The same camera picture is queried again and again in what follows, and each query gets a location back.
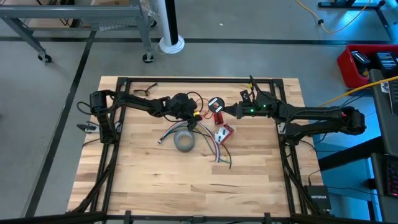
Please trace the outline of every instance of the yellow wire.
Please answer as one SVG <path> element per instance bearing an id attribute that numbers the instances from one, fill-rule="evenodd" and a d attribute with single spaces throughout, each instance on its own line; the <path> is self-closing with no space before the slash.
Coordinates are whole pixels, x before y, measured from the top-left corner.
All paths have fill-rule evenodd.
<path id="1" fill-rule="evenodd" d="M 323 25 L 323 22 L 322 22 L 322 23 L 321 23 L 321 26 L 322 26 L 323 30 L 324 30 L 325 32 L 327 32 L 328 34 L 335 34 L 335 33 L 337 33 L 337 32 L 342 31 L 344 28 L 348 27 L 352 22 L 354 22 L 354 20 L 355 20 L 356 18 L 358 18 L 359 15 L 361 15 L 361 13 L 369 6 L 369 4 L 371 3 L 371 1 L 372 1 L 372 0 L 369 0 L 368 3 L 367 3 L 367 4 L 362 8 L 362 10 L 358 13 L 358 15 L 356 15 L 356 17 L 354 17 L 354 19 L 352 19 L 349 23 L 347 23 L 347 25 L 343 26 L 342 28 L 340 28 L 340 29 L 338 29 L 338 30 L 336 30 L 336 31 L 328 31 L 328 30 L 325 28 L 325 26 Z M 296 2 L 299 3 L 305 10 L 307 10 L 308 12 L 311 12 L 311 14 L 313 14 L 313 15 L 318 19 L 318 21 L 320 20 L 319 16 L 318 16 L 315 12 L 313 12 L 311 9 L 309 9 L 307 6 L 304 6 L 303 3 L 301 3 L 299 0 L 296 0 Z"/>
<path id="2" fill-rule="evenodd" d="M 365 88 L 368 88 L 368 87 L 371 87 L 371 86 L 374 86 L 374 85 L 378 85 L 378 84 L 380 84 L 380 83 L 393 81 L 393 80 L 396 80 L 396 79 L 398 79 L 398 76 L 392 77 L 392 78 L 387 78 L 387 79 L 385 79 L 385 80 L 380 80 L 380 81 L 377 81 L 377 82 L 374 82 L 374 83 L 369 83 L 369 84 L 367 84 L 367 85 L 365 85 L 365 86 L 358 87 L 358 88 L 356 88 L 356 89 L 354 89 L 354 90 L 348 91 L 348 92 L 346 92 L 346 93 L 344 93 L 344 94 L 342 94 L 342 95 L 340 95 L 340 96 L 337 96 L 336 98 L 327 101 L 326 103 L 320 105 L 319 107 L 323 107 L 323 106 L 325 106 L 325 105 L 328 105 L 329 103 L 332 103 L 332 102 L 334 102 L 334 101 L 336 101 L 336 100 L 338 100 L 338 99 L 340 99 L 340 98 L 342 98 L 342 97 L 344 97 L 344 96 L 350 95 L 350 94 L 352 94 L 352 93 L 354 93 L 354 92 L 356 92 L 356 91 L 363 90 L 363 89 L 365 89 Z"/>

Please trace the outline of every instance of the red bin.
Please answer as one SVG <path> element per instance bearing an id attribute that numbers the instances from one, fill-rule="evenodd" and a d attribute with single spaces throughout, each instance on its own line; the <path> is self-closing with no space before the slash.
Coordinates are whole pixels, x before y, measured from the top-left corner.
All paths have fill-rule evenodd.
<path id="1" fill-rule="evenodd" d="M 372 60 L 376 52 L 394 52 L 398 55 L 398 45 L 392 44 L 349 44 L 337 58 L 341 75 L 348 88 L 357 88 L 369 83 L 369 77 L 359 74 L 351 52 L 357 50 Z"/>

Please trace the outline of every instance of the caster wheel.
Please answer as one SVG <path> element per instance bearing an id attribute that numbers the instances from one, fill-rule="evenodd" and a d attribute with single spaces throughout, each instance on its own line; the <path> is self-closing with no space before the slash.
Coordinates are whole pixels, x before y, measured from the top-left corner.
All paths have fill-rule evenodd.
<path id="1" fill-rule="evenodd" d="M 44 59 L 40 55 L 38 55 L 37 58 L 44 63 L 52 62 L 52 58 L 49 55 L 44 55 Z"/>
<path id="2" fill-rule="evenodd" d="M 142 61 L 145 63 L 152 63 L 154 61 L 154 56 L 152 54 L 144 54 L 142 56 Z"/>
<path id="3" fill-rule="evenodd" d="M 150 22 L 150 26 L 151 27 L 155 27 L 157 25 L 157 22 L 156 22 L 156 20 L 152 20 L 151 22 Z"/>

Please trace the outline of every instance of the wooden tabletop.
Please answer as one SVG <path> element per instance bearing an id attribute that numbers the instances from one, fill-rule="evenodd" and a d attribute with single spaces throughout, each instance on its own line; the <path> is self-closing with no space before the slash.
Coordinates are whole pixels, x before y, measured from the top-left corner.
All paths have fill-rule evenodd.
<path id="1" fill-rule="evenodd" d="M 114 90 L 117 79 L 102 77 L 99 89 Z M 130 91 L 145 89 L 152 84 L 133 83 Z M 158 84 L 149 99 L 195 90 L 204 98 L 218 96 L 225 100 L 226 105 L 232 105 L 241 100 L 239 92 L 247 89 L 243 83 Z M 287 102 L 304 106 L 299 80 L 285 78 L 284 84 Z M 259 86 L 269 91 L 268 84 Z M 225 113 L 223 117 L 225 123 L 235 129 L 235 133 L 225 142 L 232 156 L 231 170 L 228 164 L 215 162 L 214 155 L 199 134 L 195 134 L 195 148 L 188 153 L 176 150 L 173 136 L 159 144 L 157 141 L 172 123 L 128 108 L 108 213 L 123 215 L 125 210 L 131 210 L 135 215 L 261 217 L 264 212 L 269 212 L 273 217 L 288 217 L 275 121 L 261 117 L 238 120 Z M 202 123 L 213 132 L 219 128 L 214 125 L 213 119 Z M 87 134 L 86 142 L 96 138 L 99 138 L 98 134 Z M 313 144 L 312 138 L 303 140 Z M 94 186 L 102 148 L 99 141 L 83 148 L 69 210 L 75 208 Z M 319 169 L 317 156 L 307 144 L 301 143 L 296 148 L 303 184 L 308 184 L 308 175 Z M 228 159 L 224 149 L 221 153 L 222 158 Z M 313 174 L 311 181 L 312 184 L 322 184 L 320 173 Z M 292 188 L 295 208 L 300 212 L 293 184 Z M 99 203 L 103 201 L 103 192 L 104 187 Z"/>

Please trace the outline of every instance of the gray floor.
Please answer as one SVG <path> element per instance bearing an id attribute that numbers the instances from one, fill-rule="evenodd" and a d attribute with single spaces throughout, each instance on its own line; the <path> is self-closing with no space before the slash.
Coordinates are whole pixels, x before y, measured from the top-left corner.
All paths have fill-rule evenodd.
<path id="1" fill-rule="evenodd" d="M 325 25 L 337 29 L 357 11 L 318 10 L 315 2 L 302 1 L 324 18 Z M 395 1 L 384 12 L 392 29 L 398 19 Z M 374 11 L 365 11 L 346 30 L 324 33 L 313 17 L 295 1 L 261 0 L 178 0 L 180 34 L 190 38 L 232 39 L 313 39 L 313 40 L 388 40 Z M 0 36 L 15 36 L 0 23 Z M 87 37 L 87 32 L 35 32 L 46 37 Z M 159 37 L 157 28 L 151 33 Z M 97 37 L 137 37 L 133 31 L 103 32 Z M 0 42 L 0 219 L 20 217 L 42 165 L 53 129 L 75 75 L 85 43 L 44 42 L 55 63 L 44 65 L 36 52 L 23 42 Z M 186 44 L 176 55 L 156 55 L 155 62 L 144 64 L 141 44 L 94 43 L 75 102 L 88 101 L 103 75 L 295 77 L 300 79 L 307 106 L 318 106 L 345 92 L 336 58 L 344 46 Z M 356 106 L 374 123 L 372 99 Z M 87 115 L 72 108 L 54 158 L 36 215 L 63 213 L 69 194 L 84 134 L 76 128 Z M 359 137 L 358 142 L 366 137 Z M 349 147 L 346 143 L 337 146 Z"/>

